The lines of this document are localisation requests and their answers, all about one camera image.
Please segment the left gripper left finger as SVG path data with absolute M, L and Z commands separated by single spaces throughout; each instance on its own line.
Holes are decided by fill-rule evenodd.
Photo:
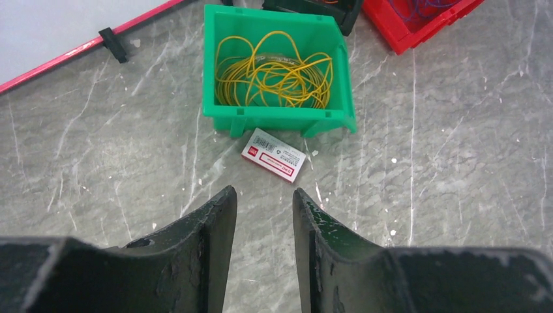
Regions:
M 2 312 L 221 312 L 237 194 L 126 246 L 74 237 L 1 238 Z

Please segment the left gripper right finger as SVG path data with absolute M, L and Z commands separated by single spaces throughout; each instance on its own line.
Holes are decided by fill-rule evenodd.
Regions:
M 552 261 L 525 248 L 382 247 L 293 193 L 303 312 L 551 312 Z

